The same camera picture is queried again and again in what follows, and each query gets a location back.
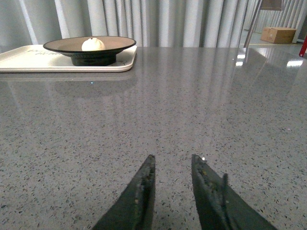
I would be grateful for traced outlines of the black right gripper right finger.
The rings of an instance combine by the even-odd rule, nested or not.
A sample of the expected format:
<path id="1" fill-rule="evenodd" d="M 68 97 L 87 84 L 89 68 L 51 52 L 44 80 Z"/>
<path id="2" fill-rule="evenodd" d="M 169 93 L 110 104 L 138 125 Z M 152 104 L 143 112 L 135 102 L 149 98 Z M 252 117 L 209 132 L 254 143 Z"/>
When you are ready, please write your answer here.
<path id="1" fill-rule="evenodd" d="M 274 230 L 270 222 L 250 207 L 200 156 L 191 157 L 196 208 L 203 230 Z"/>

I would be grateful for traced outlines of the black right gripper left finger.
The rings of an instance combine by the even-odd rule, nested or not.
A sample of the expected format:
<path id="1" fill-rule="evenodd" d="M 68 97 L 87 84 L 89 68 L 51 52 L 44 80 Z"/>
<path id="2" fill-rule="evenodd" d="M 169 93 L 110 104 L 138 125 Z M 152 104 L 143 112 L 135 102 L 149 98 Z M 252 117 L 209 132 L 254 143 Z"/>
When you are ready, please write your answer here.
<path id="1" fill-rule="evenodd" d="M 155 156 L 149 155 L 94 230 L 150 230 L 155 201 Z"/>

